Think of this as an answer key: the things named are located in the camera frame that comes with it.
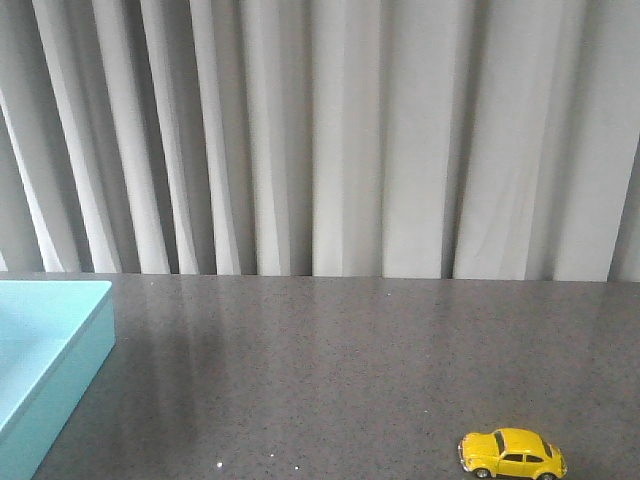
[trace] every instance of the light blue tray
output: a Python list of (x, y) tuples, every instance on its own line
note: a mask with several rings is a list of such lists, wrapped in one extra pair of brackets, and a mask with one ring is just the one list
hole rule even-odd
[(28, 480), (115, 344), (110, 282), (0, 281), (0, 478)]

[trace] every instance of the curtain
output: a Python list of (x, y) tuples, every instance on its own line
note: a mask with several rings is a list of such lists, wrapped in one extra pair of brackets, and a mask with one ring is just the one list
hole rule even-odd
[(3, 0), (0, 270), (639, 280), (639, 21)]

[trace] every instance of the table surface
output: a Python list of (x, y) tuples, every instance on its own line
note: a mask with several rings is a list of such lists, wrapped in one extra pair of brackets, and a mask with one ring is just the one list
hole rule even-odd
[(465, 479), (529, 428), (567, 479), (637, 478), (640, 284), (113, 281), (117, 344), (36, 480)]

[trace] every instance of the toy car window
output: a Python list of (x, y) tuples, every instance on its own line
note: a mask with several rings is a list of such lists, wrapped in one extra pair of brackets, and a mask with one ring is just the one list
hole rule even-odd
[(553, 454), (551, 453), (551, 447), (549, 447), (549, 444), (543, 440), (542, 446), (544, 447), (544, 453), (547, 454), (547, 457), (551, 458)]
[(498, 444), (498, 454), (502, 455), (502, 452), (504, 452), (504, 438), (502, 438), (502, 433), (495, 432), (493, 436), (496, 437), (496, 443)]
[(516, 454), (516, 453), (511, 453), (509, 455), (505, 455), (503, 460), (508, 460), (510, 462), (521, 462), (522, 461), (522, 455)]

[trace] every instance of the toy car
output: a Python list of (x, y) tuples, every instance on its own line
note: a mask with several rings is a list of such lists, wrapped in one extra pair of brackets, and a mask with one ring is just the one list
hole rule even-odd
[(562, 453), (540, 435), (519, 428), (469, 433), (458, 444), (462, 468), (478, 478), (497, 475), (556, 480), (567, 473)]

